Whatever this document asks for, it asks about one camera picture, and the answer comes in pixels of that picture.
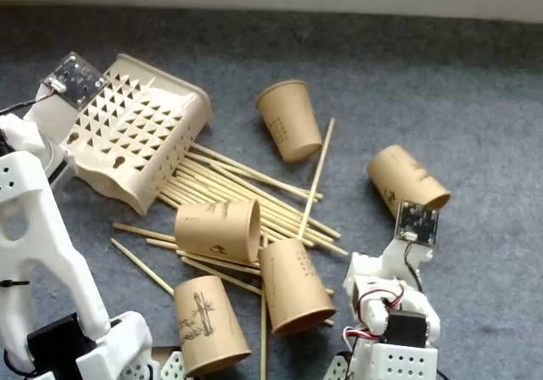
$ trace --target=screw hole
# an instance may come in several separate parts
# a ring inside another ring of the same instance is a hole
[[[76,132],[72,132],[66,143],[72,144],[77,138],[79,138],[79,134],[77,134]]]
[[[125,157],[117,157],[115,159],[115,163],[113,164],[113,168],[114,169],[119,168],[121,165],[123,165],[125,163],[125,161],[126,161]]]

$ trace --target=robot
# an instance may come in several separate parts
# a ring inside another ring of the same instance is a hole
[[[334,357],[324,380],[436,379],[440,321],[418,267],[434,255],[438,218],[438,210],[403,202],[383,254],[352,254],[343,287],[360,323],[343,330],[349,352]]]
[[[145,320],[137,312],[109,318],[87,262],[70,241],[41,161],[19,150],[39,150],[37,128],[23,120],[9,121],[20,125],[20,138],[14,138],[15,126],[10,129],[10,142],[4,134],[0,136],[0,338],[4,362],[16,374],[39,380],[159,378]],[[37,264],[67,286],[77,313],[34,330],[29,280]]]
[[[53,197],[52,187],[65,181],[72,169],[70,158],[59,146],[63,133],[75,121],[78,107],[106,86],[100,72],[79,56],[77,59],[76,85],[50,75],[35,99],[0,110],[3,360],[12,372],[39,380],[169,378],[161,376],[159,363],[151,357],[153,338],[143,317],[129,311],[110,319],[87,262],[70,241]],[[74,99],[74,108],[54,103],[61,98]],[[24,120],[8,114],[28,106],[32,108]],[[35,330],[30,276],[38,264],[66,285],[77,312]],[[181,356],[176,352],[171,358],[179,362]]]

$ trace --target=gray carpet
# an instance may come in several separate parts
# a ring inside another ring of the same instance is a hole
[[[326,199],[313,215],[343,233],[346,249],[380,254],[394,224],[365,167],[380,148],[404,145],[454,195],[434,260],[422,267],[442,320],[439,366],[451,380],[543,378],[542,26],[123,8],[0,8],[0,23],[0,105],[33,96],[70,50],[100,69],[129,53],[211,95],[216,121],[200,142],[309,187],[315,160],[285,165],[253,106],[273,82],[305,79],[322,131],[330,116],[338,121],[319,189]],[[80,181],[58,201],[111,316],[137,310],[157,345],[177,344],[169,295],[109,245],[111,221],[171,232],[173,211],[157,203],[141,218]],[[172,285],[198,275],[139,237],[115,235]],[[348,260],[319,250],[311,257],[337,291],[336,326],[271,338],[270,379],[320,380],[345,349],[340,330],[353,323],[340,289]],[[74,310],[43,270],[34,283],[38,322]],[[210,378],[256,379],[260,301],[229,284],[227,291],[254,354]],[[14,378],[3,368],[0,377]]]

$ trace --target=beige plastic basket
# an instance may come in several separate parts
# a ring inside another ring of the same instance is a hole
[[[206,123],[200,88],[120,54],[107,87],[79,114],[62,147],[78,176],[99,193],[145,215]]]

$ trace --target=brown paper cup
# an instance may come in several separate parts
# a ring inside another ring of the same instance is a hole
[[[287,239],[260,249],[271,333],[301,332],[323,323],[336,309],[300,240]]]
[[[373,157],[367,172],[394,217],[402,200],[440,209],[451,197],[400,145],[391,145]]]
[[[305,82],[282,81],[268,87],[257,98],[256,108],[285,162],[309,158],[322,147]]]
[[[218,372],[251,355],[219,277],[199,277],[180,284],[175,300],[188,377]]]
[[[256,200],[185,204],[176,218],[177,247],[242,264],[258,258],[260,207]]]

